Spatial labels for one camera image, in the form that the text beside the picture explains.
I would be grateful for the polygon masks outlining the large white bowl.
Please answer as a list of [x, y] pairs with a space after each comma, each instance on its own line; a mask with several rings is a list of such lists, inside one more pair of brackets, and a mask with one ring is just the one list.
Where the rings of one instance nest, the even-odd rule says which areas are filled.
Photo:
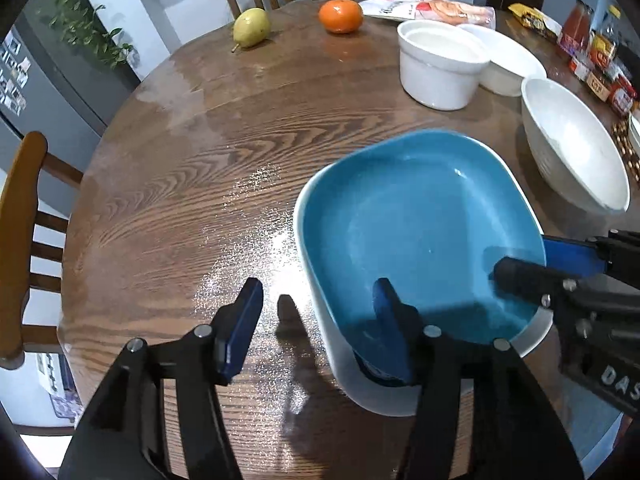
[[630, 204], [626, 170], [593, 111], [549, 78], [524, 79], [521, 98], [526, 140], [550, 188], [590, 214], [626, 212]]

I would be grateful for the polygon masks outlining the medium white bowl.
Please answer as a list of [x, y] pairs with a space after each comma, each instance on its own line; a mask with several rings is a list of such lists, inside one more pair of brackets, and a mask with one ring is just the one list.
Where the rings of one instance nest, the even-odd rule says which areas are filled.
[[480, 85], [497, 96], [517, 98], [527, 78], [546, 78], [542, 63], [526, 47], [488, 27], [461, 24], [459, 28], [480, 38], [488, 47], [490, 63], [480, 75]]

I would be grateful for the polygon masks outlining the white ceramic ramekin pot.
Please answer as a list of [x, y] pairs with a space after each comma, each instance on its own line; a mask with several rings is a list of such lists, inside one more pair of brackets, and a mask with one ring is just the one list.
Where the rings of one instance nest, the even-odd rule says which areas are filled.
[[490, 63], [488, 47], [466, 30], [435, 21], [397, 26], [400, 83], [416, 102], [444, 112], [467, 107]]

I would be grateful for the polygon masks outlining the wooden bead trivet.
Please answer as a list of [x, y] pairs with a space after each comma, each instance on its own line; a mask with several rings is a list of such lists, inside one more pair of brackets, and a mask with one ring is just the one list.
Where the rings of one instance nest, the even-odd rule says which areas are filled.
[[613, 140], [620, 157], [636, 185], [640, 184], [639, 156], [629, 140], [628, 122], [621, 120], [613, 125]]

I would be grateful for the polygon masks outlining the red lid chili jar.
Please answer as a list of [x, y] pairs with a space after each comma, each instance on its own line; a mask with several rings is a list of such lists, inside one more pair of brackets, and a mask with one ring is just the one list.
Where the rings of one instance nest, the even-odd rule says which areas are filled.
[[621, 118], [627, 117], [634, 107], [636, 97], [637, 92], [629, 79], [623, 73], [618, 74], [608, 96], [608, 102], [614, 113]]

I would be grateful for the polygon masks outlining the brown sauce jar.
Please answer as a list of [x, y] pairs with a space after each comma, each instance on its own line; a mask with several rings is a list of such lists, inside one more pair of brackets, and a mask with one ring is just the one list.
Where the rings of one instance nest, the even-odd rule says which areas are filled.
[[597, 67], [593, 67], [593, 69], [590, 70], [586, 84], [591, 92], [602, 102], [608, 102], [612, 99], [612, 95], [616, 89], [615, 81]]

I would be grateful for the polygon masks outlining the yellow cap oil bottle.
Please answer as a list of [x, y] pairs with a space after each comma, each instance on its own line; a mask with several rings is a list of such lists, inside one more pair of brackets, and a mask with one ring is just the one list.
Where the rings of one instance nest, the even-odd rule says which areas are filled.
[[615, 58], [620, 43], [620, 9], [614, 4], [608, 6], [600, 28], [593, 34], [589, 57], [599, 70], [606, 70]]

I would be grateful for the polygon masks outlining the yellow snack packet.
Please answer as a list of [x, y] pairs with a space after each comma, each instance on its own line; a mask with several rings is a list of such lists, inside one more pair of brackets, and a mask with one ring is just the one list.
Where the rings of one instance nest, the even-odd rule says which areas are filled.
[[508, 10], [523, 27], [536, 32], [554, 44], [558, 41], [561, 25], [550, 16], [542, 13], [541, 10], [531, 8], [523, 3], [512, 3]]

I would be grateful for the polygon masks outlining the wooden chair left side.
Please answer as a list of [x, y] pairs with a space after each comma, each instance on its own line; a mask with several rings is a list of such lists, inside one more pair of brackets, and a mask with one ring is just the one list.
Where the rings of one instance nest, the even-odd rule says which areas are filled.
[[29, 293], [58, 294], [62, 280], [30, 270], [32, 258], [63, 261], [63, 249], [36, 242], [36, 226], [64, 234], [68, 221], [47, 214], [38, 206], [38, 181], [42, 172], [77, 190], [84, 174], [48, 150], [39, 131], [24, 136], [1, 194], [1, 367], [17, 370], [27, 353], [60, 353], [58, 329], [26, 324]]

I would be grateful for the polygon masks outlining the green pear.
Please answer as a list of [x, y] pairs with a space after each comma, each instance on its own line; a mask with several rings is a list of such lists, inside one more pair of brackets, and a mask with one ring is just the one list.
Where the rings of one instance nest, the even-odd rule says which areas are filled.
[[251, 8], [241, 13], [232, 28], [232, 52], [250, 49], [266, 40], [271, 32], [268, 13], [262, 8]]

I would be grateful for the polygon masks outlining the grey refrigerator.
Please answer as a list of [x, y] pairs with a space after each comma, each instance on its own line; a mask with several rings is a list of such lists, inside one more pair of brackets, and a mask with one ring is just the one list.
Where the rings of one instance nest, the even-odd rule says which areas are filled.
[[73, 47], [50, 25], [53, 0], [28, 0], [1, 41], [1, 177], [26, 133], [80, 171], [140, 79], [127, 65], [109, 68]]

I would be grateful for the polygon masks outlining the snack bag white red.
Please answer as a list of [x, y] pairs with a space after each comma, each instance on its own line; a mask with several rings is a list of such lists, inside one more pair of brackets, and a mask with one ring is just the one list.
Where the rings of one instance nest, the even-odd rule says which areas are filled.
[[496, 28], [496, 11], [490, 6], [473, 6], [454, 0], [363, 0], [364, 16], [403, 23], [429, 20], [450, 25], [472, 24]]

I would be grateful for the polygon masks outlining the orange tangerine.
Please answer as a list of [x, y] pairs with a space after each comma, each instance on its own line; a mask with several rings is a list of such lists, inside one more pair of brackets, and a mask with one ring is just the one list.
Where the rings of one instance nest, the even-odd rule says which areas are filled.
[[354, 0], [330, 0], [322, 4], [318, 19], [330, 34], [345, 35], [360, 29], [363, 13]]

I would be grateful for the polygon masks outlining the hanging green vine plant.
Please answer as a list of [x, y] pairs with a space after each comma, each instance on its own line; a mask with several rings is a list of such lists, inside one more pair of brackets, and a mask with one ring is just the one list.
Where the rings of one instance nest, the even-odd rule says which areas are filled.
[[122, 39], [121, 27], [103, 25], [99, 14], [105, 10], [104, 4], [94, 6], [89, 0], [52, 1], [49, 26], [58, 32], [64, 44], [87, 50], [109, 68], [128, 63], [134, 46]]

